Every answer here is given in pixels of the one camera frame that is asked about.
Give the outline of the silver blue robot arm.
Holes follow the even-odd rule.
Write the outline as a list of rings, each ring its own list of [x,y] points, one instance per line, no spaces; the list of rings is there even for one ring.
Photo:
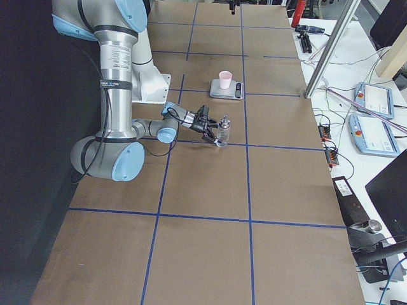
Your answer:
[[[100,46],[101,128],[72,148],[77,172],[130,181],[144,164],[141,139],[169,144],[180,126],[219,143],[206,106],[194,112],[167,101],[170,76],[154,65],[149,44],[150,1],[54,1],[52,9],[58,33]]]
[[[137,39],[132,63],[153,63],[147,24],[152,1],[52,1],[52,18],[58,33],[95,41],[98,31],[129,34]]]

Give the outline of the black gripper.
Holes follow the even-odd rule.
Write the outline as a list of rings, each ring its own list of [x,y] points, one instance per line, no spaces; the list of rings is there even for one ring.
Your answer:
[[[190,129],[196,132],[202,132],[202,140],[205,142],[216,144],[217,137],[214,135],[213,128],[219,128],[222,125],[221,121],[209,118],[206,114],[195,114]]]

